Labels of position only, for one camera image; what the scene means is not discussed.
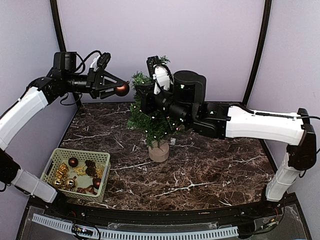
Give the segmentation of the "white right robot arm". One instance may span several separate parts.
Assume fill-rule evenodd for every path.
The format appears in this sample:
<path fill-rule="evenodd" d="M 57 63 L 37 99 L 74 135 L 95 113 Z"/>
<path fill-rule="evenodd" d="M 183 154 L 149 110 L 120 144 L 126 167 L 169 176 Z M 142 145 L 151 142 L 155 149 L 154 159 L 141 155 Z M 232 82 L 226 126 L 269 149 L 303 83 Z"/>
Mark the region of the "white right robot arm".
<path fill-rule="evenodd" d="M 265 198 L 255 213 L 266 217 L 299 175 L 317 161 L 317 136 L 308 112 L 277 113 L 250 110 L 228 102 L 206 102 L 206 78 L 180 70 L 170 75 L 155 71 L 151 83 L 135 88 L 141 98 L 140 110 L 159 111 L 199 135 L 214 138 L 253 138 L 286 143 L 283 163 L 267 184 Z"/>

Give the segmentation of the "thin wire fairy lights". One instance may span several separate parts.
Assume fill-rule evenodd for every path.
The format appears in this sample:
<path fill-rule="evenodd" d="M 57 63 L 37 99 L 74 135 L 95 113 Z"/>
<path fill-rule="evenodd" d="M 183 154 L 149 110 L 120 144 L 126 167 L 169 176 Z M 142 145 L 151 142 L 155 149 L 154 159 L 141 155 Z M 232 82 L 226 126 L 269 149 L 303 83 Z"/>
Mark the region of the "thin wire fairy lights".
<path fill-rule="evenodd" d="M 135 90 L 136 85 L 149 83 L 151 83 L 149 79 L 135 79 L 133 80 L 132 86 Z M 131 117 L 127 123 L 128 128 L 142 130 L 148 142 L 161 141 L 169 135 L 178 133 L 179 125 L 175 120 L 164 116 L 159 111 L 145 114 L 140 110 L 140 106 L 141 97 L 137 95 L 135 90 L 134 103 L 130 105 Z"/>

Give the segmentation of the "brown bauble ornament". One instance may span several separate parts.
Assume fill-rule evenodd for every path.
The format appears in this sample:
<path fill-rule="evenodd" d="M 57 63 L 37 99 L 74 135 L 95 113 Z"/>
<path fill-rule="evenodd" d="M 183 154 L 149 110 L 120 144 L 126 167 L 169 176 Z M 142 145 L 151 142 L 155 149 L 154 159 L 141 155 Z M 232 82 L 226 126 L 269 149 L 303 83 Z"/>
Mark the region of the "brown bauble ornament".
<path fill-rule="evenodd" d="M 101 186 L 101 181 L 102 181 L 101 178 L 94 178 L 92 180 L 93 187 L 98 190 Z"/>
<path fill-rule="evenodd" d="M 78 164 L 79 164 L 79 161 L 78 161 L 77 158 L 71 157 L 71 158 L 68 159 L 68 165 L 69 165 L 70 167 L 75 168 L 75 167 L 78 166 Z"/>
<path fill-rule="evenodd" d="M 122 86 L 116 87 L 114 91 L 115 91 L 115 94 L 119 97 L 126 96 L 130 91 L 129 83 L 125 81 Z"/>

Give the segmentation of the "small green christmas tree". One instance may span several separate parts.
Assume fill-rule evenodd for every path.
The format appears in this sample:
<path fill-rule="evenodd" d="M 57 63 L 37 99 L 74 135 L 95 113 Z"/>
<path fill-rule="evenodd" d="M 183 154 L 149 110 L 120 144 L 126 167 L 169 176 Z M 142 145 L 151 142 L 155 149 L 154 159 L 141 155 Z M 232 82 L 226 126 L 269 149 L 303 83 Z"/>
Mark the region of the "small green christmas tree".
<path fill-rule="evenodd" d="M 157 163 L 166 161 L 170 154 L 170 147 L 167 143 L 167 136 L 178 131 L 179 124 L 169 117 L 164 116 L 159 110 L 152 110 L 150 113 L 142 112 L 142 96 L 139 94 L 139 87 L 151 87 L 151 92 L 159 95 L 171 89 L 159 80 L 153 79 L 155 65 L 167 65 L 170 60 L 166 55 L 148 57 L 146 63 L 149 76 L 144 72 L 136 72 L 132 78 L 132 86 L 135 90 L 135 103 L 131 104 L 131 117 L 127 126 L 130 129 L 140 129 L 146 134 L 149 158 Z"/>

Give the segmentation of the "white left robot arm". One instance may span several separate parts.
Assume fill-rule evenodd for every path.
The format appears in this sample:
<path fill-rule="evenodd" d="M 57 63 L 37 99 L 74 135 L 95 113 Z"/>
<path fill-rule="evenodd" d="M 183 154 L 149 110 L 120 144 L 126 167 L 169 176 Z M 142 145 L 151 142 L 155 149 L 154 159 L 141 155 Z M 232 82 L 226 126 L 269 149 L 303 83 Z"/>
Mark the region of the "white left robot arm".
<path fill-rule="evenodd" d="M 0 117 L 0 181 L 51 204 L 51 210 L 60 218 L 67 218 L 70 206 L 49 183 L 21 168 L 6 153 L 18 132 L 40 111 L 57 98 L 68 93 L 89 94 L 92 99 L 105 99 L 116 93 L 126 82 L 105 69 L 111 54 L 97 51 L 87 74 L 79 74 L 76 52 L 56 52 L 53 66 L 46 76 L 33 80 L 23 95 Z"/>

